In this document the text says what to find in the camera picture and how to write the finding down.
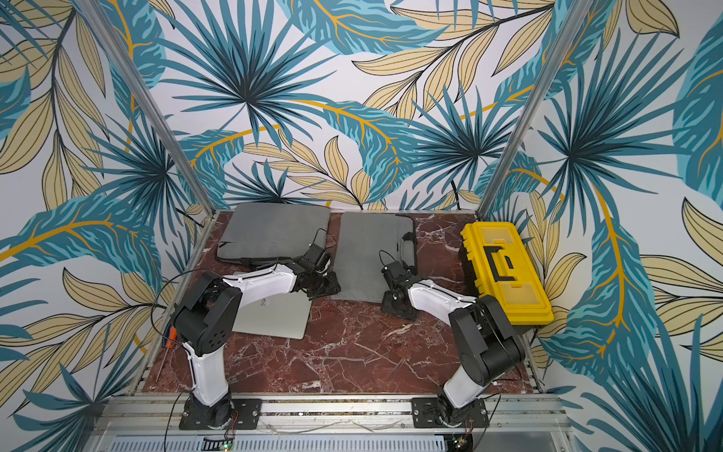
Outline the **silver laptop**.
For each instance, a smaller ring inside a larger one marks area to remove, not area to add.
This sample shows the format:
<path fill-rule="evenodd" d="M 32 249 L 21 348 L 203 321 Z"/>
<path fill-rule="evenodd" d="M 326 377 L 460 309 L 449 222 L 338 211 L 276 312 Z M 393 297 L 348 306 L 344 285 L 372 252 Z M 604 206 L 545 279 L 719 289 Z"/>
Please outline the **silver laptop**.
<path fill-rule="evenodd" d="M 293 291 L 293 272 L 261 270 L 227 275 L 223 280 L 242 292 L 234 333 L 303 339 L 312 301 L 304 292 Z"/>

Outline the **grey laptop sleeve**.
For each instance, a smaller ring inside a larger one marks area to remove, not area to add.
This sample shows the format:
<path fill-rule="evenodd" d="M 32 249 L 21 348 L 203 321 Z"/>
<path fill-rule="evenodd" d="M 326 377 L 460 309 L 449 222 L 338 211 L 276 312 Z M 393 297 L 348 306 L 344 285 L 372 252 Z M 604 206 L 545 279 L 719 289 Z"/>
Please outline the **grey laptop sleeve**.
<path fill-rule="evenodd" d="M 333 269 L 341 301 L 382 302 L 382 268 L 393 261 L 416 265 L 414 219 L 399 214 L 345 213 L 341 217 Z"/>

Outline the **grey zippered laptop bag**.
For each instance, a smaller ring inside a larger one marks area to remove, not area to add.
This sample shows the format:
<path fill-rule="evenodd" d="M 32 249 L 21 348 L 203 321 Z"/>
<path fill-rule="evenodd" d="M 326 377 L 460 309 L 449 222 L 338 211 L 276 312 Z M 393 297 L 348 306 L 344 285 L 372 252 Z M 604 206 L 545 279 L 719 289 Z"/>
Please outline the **grey zippered laptop bag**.
<path fill-rule="evenodd" d="M 277 258 L 303 255 L 321 242 L 321 229 L 331 210 L 318 205 L 241 203 L 223 232 L 217 248 L 222 262 L 251 267 Z"/>

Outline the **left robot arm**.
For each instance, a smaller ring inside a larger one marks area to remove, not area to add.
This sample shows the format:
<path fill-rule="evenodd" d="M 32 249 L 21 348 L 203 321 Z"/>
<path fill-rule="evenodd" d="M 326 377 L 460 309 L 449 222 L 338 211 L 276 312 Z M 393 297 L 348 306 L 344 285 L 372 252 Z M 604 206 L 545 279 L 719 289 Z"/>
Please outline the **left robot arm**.
<path fill-rule="evenodd" d="M 224 370 L 223 350 L 238 311 L 263 299 L 302 292 L 310 299 L 341 291 L 331 255 L 312 244 L 302 256 L 264 269 L 221 276 L 203 271 L 184 295 L 171 326 L 188 354 L 192 387 L 181 423 L 184 429 L 226 429 L 239 412 Z"/>

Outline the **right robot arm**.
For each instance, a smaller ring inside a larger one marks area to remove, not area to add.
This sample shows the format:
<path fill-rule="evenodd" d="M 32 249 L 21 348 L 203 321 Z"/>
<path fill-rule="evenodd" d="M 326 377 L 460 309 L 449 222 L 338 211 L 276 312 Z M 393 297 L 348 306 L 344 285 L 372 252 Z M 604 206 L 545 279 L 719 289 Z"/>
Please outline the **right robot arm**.
<path fill-rule="evenodd" d="M 457 426 L 479 412 L 478 397 L 495 380 L 525 360 L 519 335 L 493 296 L 465 296 L 425 280 L 404 263 L 382 266 L 388 284 L 381 310 L 414 321 L 426 312 L 448 325 L 461 365 L 439 390 L 433 421 Z"/>

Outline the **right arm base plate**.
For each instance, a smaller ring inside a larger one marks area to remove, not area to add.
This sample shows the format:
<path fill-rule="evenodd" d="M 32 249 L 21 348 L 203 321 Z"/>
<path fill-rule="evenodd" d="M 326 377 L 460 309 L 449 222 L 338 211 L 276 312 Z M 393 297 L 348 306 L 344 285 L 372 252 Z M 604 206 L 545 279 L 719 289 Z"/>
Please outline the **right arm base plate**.
<path fill-rule="evenodd" d="M 414 397 L 410 404 L 416 429 L 485 428 L 490 424 L 489 412 L 482 399 L 462 408 L 455 408 L 443 395 Z"/>

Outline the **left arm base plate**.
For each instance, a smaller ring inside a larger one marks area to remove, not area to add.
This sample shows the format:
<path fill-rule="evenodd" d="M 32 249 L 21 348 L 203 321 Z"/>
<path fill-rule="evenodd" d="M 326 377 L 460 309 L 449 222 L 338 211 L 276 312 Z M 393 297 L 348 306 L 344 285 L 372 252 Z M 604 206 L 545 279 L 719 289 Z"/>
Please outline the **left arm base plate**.
<path fill-rule="evenodd" d="M 179 424 L 181 431 L 225 431 L 257 429 L 261 399 L 229 399 L 225 397 L 209 407 L 191 395 L 184 406 Z"/>

